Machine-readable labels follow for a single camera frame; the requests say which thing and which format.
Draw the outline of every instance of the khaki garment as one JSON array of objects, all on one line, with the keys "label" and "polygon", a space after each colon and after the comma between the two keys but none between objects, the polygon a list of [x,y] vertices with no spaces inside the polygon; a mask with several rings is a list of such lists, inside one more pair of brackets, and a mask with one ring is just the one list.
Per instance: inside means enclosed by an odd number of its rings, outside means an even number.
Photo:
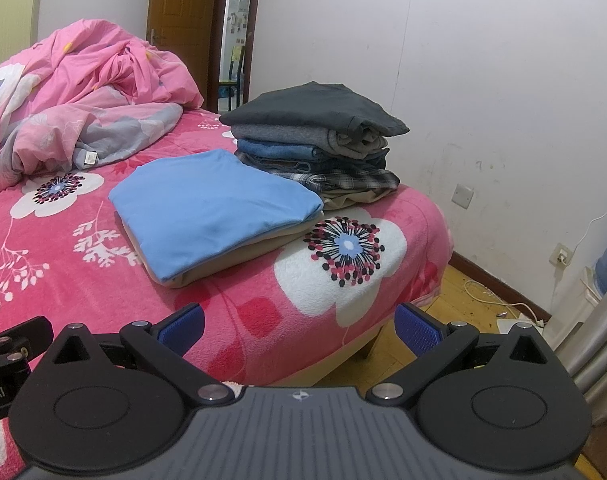
[{"label": "khaki garment", "polygon": [[252,238],[240,247],[228,251],[227,253],[220,254],[219,256],[215,256],[207,262],[204,262],[202,264],[197,265],[196,267],[193,267],[192,269],[182,272],[181,274],[175,276],[167,282],[161,282],[157,278],[157,276],[155,276],[154,272],[152,272],[152,269],[146,261],[145,256],[141,252],[139,243],[134,238],[134,235],[130,231],[129,227],[125,224],[125,222],[123,223],[123,227],[125,228],[125,232],[127,233],[128,238],[132,242],[134,249],[137,251],[139,258],[141,258],[141,261],[143,262],[143,265],[145,266],[152,280],[163,286],[169,286],[170,288],[180,288],[182,286],[188,285],[189,283],[192,283],[195,280],[200,280],[201,278],[205,278],[206,276],[214,274],[215,272],[219,272],[220,270],[228,269],[229,267],[242,264],[243,262],[258,258],[263,254],[278,249],[279,247],[282,247],[287,243],[296,240],[299,237],[302,237],[304,234],[309,232],[315,224],[321,222],[323,218],[323,212],[320,211],[314,217],[314,219],[304,222],[302,224],[297,224],[295,226],[286,227],[283,229],[277,229],[267,234]]},{"label": "khaki garment", "polygon": [[350,207],[357,203],[370,204],[384,196],[388,196],[394,191],[396,191],[396,189],[363,189],[352,192],[346,192],[345,189],[332,189],[323,191],[321,193],[321,198],[323,199],[324,211],[334,211],[335,209]]}]

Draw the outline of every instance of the black device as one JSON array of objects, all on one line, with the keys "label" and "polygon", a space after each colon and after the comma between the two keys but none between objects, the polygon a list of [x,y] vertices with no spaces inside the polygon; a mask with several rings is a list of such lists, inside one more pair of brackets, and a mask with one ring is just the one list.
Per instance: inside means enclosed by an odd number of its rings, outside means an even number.
[{"label": "black device", "polygon": [[588,406],[529,324],[479,334],[401,304],[397,334],[420,356],[365,400],[354,387],[235,399],[181,357],[204,325],[190,304],[119,334],[72,323],[49,344],[43,317],[1,333],[0,418],[9,410],[27,464],[17,480],[583,478],[572,465]]}]

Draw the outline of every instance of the stack of folded clothes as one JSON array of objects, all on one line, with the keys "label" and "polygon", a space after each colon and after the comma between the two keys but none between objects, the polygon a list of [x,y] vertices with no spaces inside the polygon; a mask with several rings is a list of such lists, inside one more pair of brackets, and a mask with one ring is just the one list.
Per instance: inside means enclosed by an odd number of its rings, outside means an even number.
[{"label": "stack of folded clothes", "polygon": [[261,94],[221,116],[238,159],[314,191],[324,209],[374,202],[399,186],[386,137],[408,127],[344,85],[310,82]]},{"label": "stack of folded clothes", "polygon": [[266,254],[323,219],[316,194],[225,150],[149,162],[109,199],[152,279],[171,287]]}]

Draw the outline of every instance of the white logo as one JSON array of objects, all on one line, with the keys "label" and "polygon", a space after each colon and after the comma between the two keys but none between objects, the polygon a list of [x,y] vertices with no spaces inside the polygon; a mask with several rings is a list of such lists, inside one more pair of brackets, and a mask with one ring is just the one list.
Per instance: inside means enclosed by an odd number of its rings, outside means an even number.
[{"label": "white logo", "polygon": [[292,398],[298,400],[299,402],[304,401],[308,397],[310,397],[310,394],[308,392],[304,392],[303,390],[299,390],[298,392],[292,394]]}]

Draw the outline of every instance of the wall switch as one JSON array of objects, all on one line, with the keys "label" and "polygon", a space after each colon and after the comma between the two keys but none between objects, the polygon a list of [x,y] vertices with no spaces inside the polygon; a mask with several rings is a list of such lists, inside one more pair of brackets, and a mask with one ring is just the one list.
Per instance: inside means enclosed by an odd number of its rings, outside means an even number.
[{"label": "wall switch", "polygon": [[548,261],[555,267],[565,269],[570,265],[574,253],[564,244],[557,244]]},{"label": "wall switch", "polygon": [[462,186],[461,184],[457,184],[455,194],[453,194],[453,202],[455,202],[456,205],[460,205],[464,209],[468,209],[470,201],[472,200],[472,195],[474,195],[474,191],[472,189]]}]

